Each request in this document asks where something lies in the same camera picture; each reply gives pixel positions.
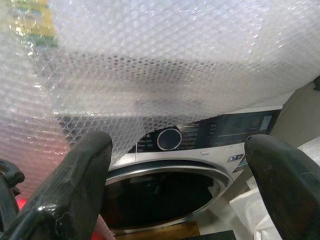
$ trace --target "bubble wrap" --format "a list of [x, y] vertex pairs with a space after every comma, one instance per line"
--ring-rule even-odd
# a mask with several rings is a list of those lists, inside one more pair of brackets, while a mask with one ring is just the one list
[[0, 158], [28, 196], [88, 131], [144, 134], [320, 74], [315, 0], [1, 0]]

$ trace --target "white washing machine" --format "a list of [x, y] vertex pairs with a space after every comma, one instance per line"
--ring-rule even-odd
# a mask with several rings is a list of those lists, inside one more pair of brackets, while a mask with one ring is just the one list
[[144, 231], [203, 212], [246, 166], [244, 141], [269, 134], [290, 95], [147, 134], [110, 168], [101, 209], [109, 228]]

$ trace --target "control panel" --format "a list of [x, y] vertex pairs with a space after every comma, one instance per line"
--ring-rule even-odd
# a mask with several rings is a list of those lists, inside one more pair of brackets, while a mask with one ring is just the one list
[[281, 110], [225, 114], [150, 132], [130, 153], [179, 151], [243, 143], [247, 137], [269, 134]]

